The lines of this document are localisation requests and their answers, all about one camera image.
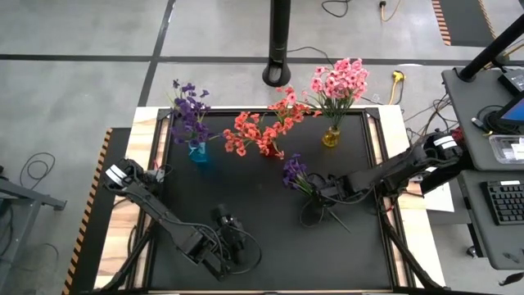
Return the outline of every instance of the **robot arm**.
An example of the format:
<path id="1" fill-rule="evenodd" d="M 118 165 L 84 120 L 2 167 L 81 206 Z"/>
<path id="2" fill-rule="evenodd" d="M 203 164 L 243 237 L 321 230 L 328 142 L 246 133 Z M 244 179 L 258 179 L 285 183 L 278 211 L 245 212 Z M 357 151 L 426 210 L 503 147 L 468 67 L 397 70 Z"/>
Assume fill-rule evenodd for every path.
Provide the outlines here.
<path id="1" fill-rule="evenodd" d="M 228 274 L 226 261 L 242 263 L 246 236 L 242 224 L 225 206 L 211 212 L 217 230 L 179 220 L 157 197 L 157 173 L 144 172 L 133 160 L 121 160 L 106 171 L 105 186 L 139 205 L 173 239 L 176 248 L 195 265 L 203 264 L 218 280 Z"/>

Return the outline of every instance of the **wooden table frame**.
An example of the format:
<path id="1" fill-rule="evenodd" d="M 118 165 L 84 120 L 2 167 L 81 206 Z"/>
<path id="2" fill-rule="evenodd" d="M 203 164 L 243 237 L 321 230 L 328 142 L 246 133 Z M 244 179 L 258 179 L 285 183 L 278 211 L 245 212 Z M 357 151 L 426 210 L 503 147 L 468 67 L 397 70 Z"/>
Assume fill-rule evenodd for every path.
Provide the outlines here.
<path id="1" fill-rule="evenodd" d="M 378 110 L 380 120 L 374 120 L 371 116 L 368 118 L 370 133 L 373 139 L 373 148 L 375 160 L 377 163 L 382 161 L 382 154 L 393 157 L 403 152 L 409 142 L 404 131 L 404 122 L 398 106 L 355 106 L 358 108 L 373 108 Z M 134 159 L 142 167 L 153 167 L 162 162 L 164 156 L 165 139 L 168 133 L 169 123 L 157 127 L 157 133 L 160 133 L 160 142 L 158 150 L 151 153 L 153 146 L 154 133 L 157 121 L 157 114 L 160 108 L 164 107 L 139 107 L 133 119 L 133 128 L 129 137 L 126 157 Z M 382 133 L 386 150 L 382 151 L 379 144 L 378 135 Z M 409 191 L 420 193 L 420 188 L 416 184 L 409 185 Z M 386 206 L 389 205 L 389 199 L 385 199 Z M 403 194 L 398 201 L 400 215 L 402 217 L 402 226 L 404 227 L 405 238 L 409 250 L 413 253 L 422 268 L 438 284 L 444 286 L 444 277 L 441 272 L 438 254 L 431 233 L 429 219 L 427 218 L 426 206 L 423 198 L 415 197 L 409 194 Z M 130 202 L 124 202 L 116 207 L 111 215 L 111 221 L 107 231 L 106 241 L 98 268 L 95 288 L 105 285 L 111 279 L 112 275 L 120 268 L 121 264 L 127 257 L 127 244 L 131 230 L 137 224 L 139 207 Z M 391 213 L 388 214 L 390 222 L 395 226 L 395 219 Z M 399 278 L 400 286 L 407 286 L 409 277 L 405 271 L 405 263 L 395 247 L 392 245 L 396 272 Z M 135 286 L 142 283 L 144 273 L 144 261 L 147 249 L 142 252 L 138 262 L 135 275 Z M 422 285 L 415 278 L 416 286 L 421 288 Z M 333 292 L 347 292 L 347 290 L 333 290 Z"/>

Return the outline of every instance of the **monitor screen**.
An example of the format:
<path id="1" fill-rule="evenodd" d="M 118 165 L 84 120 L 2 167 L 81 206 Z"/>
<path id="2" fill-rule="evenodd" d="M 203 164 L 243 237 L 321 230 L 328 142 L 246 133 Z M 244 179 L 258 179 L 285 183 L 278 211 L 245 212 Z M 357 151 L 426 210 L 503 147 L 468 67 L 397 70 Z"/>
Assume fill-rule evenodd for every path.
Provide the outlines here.
<path id="1" fill-rule="evenodd" d="M 507 110 L 500 119 L 524 121 L 524 99 L 521 99 L 517 104 Z"/>

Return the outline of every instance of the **yellow vase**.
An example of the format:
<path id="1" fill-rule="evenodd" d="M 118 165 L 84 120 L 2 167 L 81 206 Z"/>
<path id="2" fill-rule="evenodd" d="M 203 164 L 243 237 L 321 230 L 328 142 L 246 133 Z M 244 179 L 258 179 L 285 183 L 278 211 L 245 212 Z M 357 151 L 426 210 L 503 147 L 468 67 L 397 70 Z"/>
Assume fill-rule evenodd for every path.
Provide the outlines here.
<path id="1" fill-rule="evenodd" d="M 329 127 L 324 136 L 322 137 L 322 143 L 329 148 L 334 148 L 338 144 L 338 140 L 341 137 L 341 131 L 333 127 Z"/>

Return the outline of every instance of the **yellow plug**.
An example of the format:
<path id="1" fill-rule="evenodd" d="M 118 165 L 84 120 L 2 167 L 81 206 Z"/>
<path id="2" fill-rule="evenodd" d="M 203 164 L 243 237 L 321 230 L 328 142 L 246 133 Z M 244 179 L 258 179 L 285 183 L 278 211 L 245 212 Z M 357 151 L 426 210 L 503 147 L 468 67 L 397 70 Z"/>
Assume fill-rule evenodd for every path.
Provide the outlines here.
<path id="1" fill-rule="evenodd" d="M 404 81 L 406 79 L 406 76 L 401 71 L 394 70 L 393 71 L 393 78 L 395 79 L 395 81 L 393 82 L 393 87 L 391 88 L 391 96 L 390 96 L 390 101 L 387 103 L 388 105 L 391 105 L 391 103 L 393 102 L 393 97 L 395 96 L 395 87 L 396 87 L 396 85 L 400 81 Z"/>
<path id="2" fill-rule="evenodd" d="M 401 71 L 394 70 L 393 78 L 395 78 L 396 83 L 399 83 L 400 81 L 404 81 L 406 79 L 406 76 Z"/>

